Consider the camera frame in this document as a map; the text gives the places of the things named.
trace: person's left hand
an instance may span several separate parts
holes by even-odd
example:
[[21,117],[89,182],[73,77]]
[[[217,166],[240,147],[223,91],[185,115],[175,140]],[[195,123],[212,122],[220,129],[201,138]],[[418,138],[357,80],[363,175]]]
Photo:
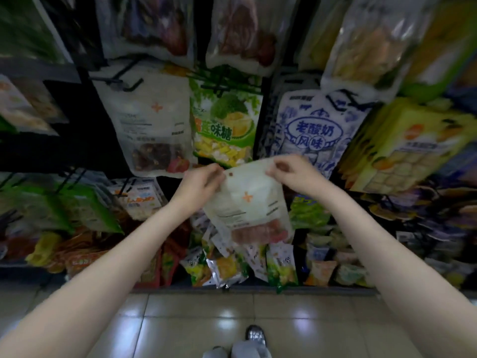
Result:
[[225,181],[223,172],[224,169],[217,163],[186,171],[171,203],[178,203],[181,211],[189,217],[204,207],[220,184]]

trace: beige floor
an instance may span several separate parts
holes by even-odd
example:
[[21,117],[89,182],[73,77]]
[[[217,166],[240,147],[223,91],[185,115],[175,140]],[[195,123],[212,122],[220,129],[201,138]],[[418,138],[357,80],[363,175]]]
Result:
[[[0,336],[48,296],[0,292]],[[89,358],[198,357],[260,325],[274,358],[420,358],[375,297],[222,293],[128,296]]]

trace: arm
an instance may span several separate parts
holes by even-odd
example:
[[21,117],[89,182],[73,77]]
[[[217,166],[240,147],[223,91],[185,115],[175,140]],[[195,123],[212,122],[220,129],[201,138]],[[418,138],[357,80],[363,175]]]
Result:
[[188,171],[169,204],[0,340],[0,357],[85,357],[167,236],[201,208],[224,179],[217,164]]
[[307,161],[299,156],[274,160],[267,174],[330,210],[383,299],[423,353],[477,357],[477,309],[457,289]]

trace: gray pants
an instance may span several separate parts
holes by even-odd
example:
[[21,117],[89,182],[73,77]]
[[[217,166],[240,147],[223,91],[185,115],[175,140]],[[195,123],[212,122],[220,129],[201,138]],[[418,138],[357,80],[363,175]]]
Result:
[[[228,354],[223,348],[209,350],[202,355],[202,358],[228,358]],[[232,347],[232,358],[271,358],[269,350],[262,344],[246,340],[237,342]]]

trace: orange plus sign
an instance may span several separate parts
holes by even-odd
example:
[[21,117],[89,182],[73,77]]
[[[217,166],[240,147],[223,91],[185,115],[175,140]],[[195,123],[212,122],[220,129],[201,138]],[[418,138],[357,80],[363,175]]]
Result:
[[162,109],[162,106],[158,104],[158,102],[155,102],[152,106],[152,109],[154,109],[157,112],[159,112]]
[[253,196],[249,195],[247,191],[245,191],[245,195],[242,198],[246,200],[247,202],[250,202],[252,201]]

